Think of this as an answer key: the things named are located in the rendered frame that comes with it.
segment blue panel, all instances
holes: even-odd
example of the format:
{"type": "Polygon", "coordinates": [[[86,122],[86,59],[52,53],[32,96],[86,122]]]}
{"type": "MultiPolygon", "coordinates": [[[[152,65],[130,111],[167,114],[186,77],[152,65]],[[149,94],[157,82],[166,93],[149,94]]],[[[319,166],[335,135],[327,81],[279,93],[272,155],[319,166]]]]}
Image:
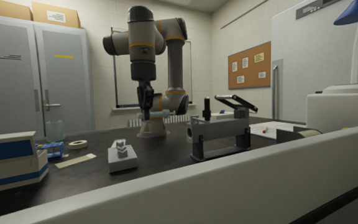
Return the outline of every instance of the blue panel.
{"type": "Polygon", "coordinates": [[[0,160],[33,155],[30,140],[0,143],[0,160]]]}
{"type": "Polygon", "coordinates": [[[29,174],[17,175],[17,176],[14,176],[14,177],[7,177],[7,178],[0,179],[0,186],[15,183],[15,182],[20,182],[20,181],[23,181],[23,180],[30,180],[30,179],[38,178],[47,169],[48,169],[48,163],[46,163],[44,165],[44,167],[38,172],[33,172],[33,173],[29,173],[29,174]]]}

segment robotic arm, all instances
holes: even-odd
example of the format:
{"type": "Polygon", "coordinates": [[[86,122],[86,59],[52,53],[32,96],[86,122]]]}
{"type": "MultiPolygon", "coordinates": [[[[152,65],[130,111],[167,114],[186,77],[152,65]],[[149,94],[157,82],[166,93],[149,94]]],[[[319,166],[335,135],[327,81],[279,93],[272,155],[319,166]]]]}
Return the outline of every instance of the robotic arm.
{"type": "Polygon", "coordinates": [[[183,89],[182,47],[187,39],[183,19],[154,21],[152,11],[134,6],[128,11],[128,32],[107,35],[103,39],[110,55],[130,55],[131,78],[139,82],[137,96],[143,121],[153,120],[150,111],[168,109],[186,114],[188,95],[183,89]],[[156,79],[155,56],[168,46],[168,90],[165,96],[154,94],[150,84],[156,79]]]}

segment yellow sticker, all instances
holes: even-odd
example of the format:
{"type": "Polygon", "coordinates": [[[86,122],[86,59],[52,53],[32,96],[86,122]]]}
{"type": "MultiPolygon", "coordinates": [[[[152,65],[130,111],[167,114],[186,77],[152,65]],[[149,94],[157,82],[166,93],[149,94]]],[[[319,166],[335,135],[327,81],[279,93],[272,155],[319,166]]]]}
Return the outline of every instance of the yellow sticker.
{"type": "Polygon", "coordinates": [[[263,62],[265,60],[265,52],[255,55],[254,59],[255,59],[255,63],[263,62]]]}
{"type": "Polygon", "coordinates": [[[68,55],[53,55],[54,57],[61,57],[61,58],[74,58],[74,56],[68,56],[68,55]]]}

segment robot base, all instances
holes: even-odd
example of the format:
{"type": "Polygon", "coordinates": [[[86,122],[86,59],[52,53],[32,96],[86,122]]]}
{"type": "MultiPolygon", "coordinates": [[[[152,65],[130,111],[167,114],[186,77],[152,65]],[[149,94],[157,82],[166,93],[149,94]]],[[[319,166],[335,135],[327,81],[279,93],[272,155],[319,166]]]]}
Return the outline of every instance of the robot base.
{"type": "Polygon", "coordinates": [[[142,127],[140,129],[139,137],[152,138],[152,137],[165,136],[167,134],[169,134],[169,132],[167,131],[162,118],[147,123],[142,121],[142,127]]]}

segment white equipment edge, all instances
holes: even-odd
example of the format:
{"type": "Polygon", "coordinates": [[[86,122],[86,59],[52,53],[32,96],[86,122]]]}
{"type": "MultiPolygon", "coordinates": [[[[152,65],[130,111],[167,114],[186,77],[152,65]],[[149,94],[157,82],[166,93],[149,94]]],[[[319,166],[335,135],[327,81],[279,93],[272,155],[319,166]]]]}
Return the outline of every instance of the white equipment edge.
{"type": "Polygon", "coordinates": [[[354,127],[123,182],[0,223],[290,223],[357,186],[354,127]]]}

